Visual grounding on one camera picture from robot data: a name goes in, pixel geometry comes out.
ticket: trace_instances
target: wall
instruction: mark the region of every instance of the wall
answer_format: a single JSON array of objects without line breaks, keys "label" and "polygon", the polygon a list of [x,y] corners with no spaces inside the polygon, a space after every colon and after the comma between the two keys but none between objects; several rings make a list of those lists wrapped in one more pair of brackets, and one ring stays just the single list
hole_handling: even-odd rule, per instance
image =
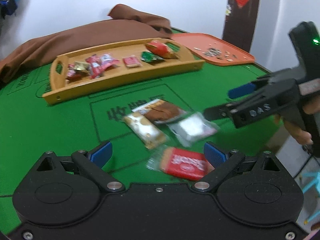
[{"label": "wall", "polygon": [[319,0],[281,0],[279,19],[266,68],[277,71],[298,64],[288,32],[301,21],[313,21],[320,30],[319,5]]},{"label": "wall", "polygon": [[273,44],[280,0],[260,0],[256,28],[252,40],[250,53],[256,62],[266,66]]},{"label": "wall", "polygon": [[20,0],[2,28],[0,58],[29,39],[108,19],[118,3],[167,17],[176,28],[222,36],[227,0]]}]

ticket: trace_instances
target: green snack package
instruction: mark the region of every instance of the green snack package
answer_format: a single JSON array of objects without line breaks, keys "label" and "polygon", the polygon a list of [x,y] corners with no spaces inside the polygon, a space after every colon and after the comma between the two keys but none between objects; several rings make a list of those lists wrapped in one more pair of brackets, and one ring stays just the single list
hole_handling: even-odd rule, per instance
[{"label": "green snack package", "polygon": [[156,61],[164,60],[163,58],[149,52],[149,51],[143,51],[141,53],[141,60],[147,63],[153,63]]}]

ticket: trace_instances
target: table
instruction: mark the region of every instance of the table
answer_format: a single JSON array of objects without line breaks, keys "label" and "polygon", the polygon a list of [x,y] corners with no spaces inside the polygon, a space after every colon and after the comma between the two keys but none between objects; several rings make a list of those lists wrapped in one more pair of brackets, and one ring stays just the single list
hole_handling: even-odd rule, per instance
[{"label": "table", "polygon": [[[26,73],[0,90],[0,229],[10,232],[19,224],[12,194],[43,152],[58,156],[76,150],[90,150],[101,141],[113,144],[113,156],[103,167],[129,186],[131,182],[183,182],[145,165],[150,152],[121,118],[137,105],[163,98],[190,112],[227,101],[227,91],[264,75],[257,65],[218,67],[204,64],[202,70],[148,80],[91,94],[54,106],[41,98],[50,90],[50,65]],[[202,152],[210,140],[225,149],[238,149],[255,155],[278,127],[272,118],[241,129],[231,120],[217,120],[221,130],[194,144],[190,150]],[[166,126],[161,129],[177,147],[178,141]]]}]

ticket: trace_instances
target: blue pad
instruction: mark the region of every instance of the blue pad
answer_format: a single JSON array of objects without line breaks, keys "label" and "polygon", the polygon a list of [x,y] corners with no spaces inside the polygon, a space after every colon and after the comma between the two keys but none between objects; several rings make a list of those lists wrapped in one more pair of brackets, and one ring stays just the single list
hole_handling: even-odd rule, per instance
[{"label": "blue pad", "polygon": [[214,168],[220,166],[228,158],[225,153],[219,151],[207,142],[204,144],[203,153],[204,157]]},{"label": "blue pad", "polygon": [[102,146],[94,153],[89,156],[90,161],[92,161],[99,168],[102,168],[108,160],[112,157],[112,144],[108,142],[106,145]]},{"label": "blue pad", "polygon": [[236,99],[239,97],[243,97],[245,95],[249,95],[256,90],[256,85],[252,83],[247,83],[237,88],[230,89],[228,91],[228,97],[231,99]]}]

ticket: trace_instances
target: door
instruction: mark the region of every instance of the door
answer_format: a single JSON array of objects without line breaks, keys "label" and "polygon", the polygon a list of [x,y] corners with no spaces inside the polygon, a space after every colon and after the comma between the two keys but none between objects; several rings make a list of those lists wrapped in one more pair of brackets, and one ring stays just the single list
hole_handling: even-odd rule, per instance
[{"label": "door", "polygon": [[228,0],[223,40],[250,51],[259,0]]}]

